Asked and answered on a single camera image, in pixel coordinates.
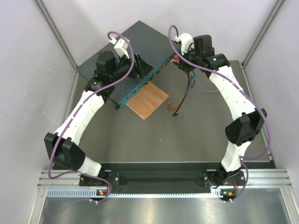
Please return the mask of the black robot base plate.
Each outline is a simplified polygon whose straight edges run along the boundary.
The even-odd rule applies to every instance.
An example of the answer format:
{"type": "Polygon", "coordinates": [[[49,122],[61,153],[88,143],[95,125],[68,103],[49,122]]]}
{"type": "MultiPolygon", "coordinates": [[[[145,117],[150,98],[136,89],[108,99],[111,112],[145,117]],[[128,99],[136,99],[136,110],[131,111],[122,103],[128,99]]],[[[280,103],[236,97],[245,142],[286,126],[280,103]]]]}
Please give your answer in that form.
{"type": "Polygon", "coordinates": [[[135,182],[192,182],[200,187],[243,185],[244,173],[225,171],[219,162],[103,163],[98,177],[113,186],[135,182]]]}

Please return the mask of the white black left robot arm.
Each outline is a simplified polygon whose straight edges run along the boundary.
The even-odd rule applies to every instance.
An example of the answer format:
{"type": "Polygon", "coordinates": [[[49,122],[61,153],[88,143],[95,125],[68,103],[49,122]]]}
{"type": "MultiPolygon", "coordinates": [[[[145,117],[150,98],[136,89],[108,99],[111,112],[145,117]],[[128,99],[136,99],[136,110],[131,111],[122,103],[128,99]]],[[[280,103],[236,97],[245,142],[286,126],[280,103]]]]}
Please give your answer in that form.
{"type": "Polygon", "coordinates": [[[74,172],[89,175],[90,180],[101,185],[106,174],[102,166],[86,156],[80,149],[80,139],[95,113],[106,103],[114,91],[114,82],[123,77],[144,78],[154,67],[145,62],[139,54],[134,58],[126,55],[116,57],[111,51],[102,51],[95,62],[96,69],[88,81],[81,98],[66,121],[54,132],[44,137],[46,150],[53,163],[74,172]]]}

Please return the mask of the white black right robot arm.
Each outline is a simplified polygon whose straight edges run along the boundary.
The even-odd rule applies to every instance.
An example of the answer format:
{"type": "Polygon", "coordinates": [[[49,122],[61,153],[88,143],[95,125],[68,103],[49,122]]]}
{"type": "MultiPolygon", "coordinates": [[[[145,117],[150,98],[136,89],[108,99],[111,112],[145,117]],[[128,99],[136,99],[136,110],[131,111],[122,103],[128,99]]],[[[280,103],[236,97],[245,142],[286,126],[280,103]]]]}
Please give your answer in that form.
{"type": "Polygon", "coordinates": [[[201,71],[217,87],[227,104],[232,123],[225,128],[228,139],[226,153],[217,170],[220,183],[228,185],[241,169],[240,157],[245,155],[255,137],[260,133],[264,120],[255,106],[241,94],[242,87],[236,80],[230,62],[222,53],[216,54],[210,35],[192,37],[182,33],[175,37],[181,45],[182,59],[179,69],[189,73],[200,66],[201,71]]]}

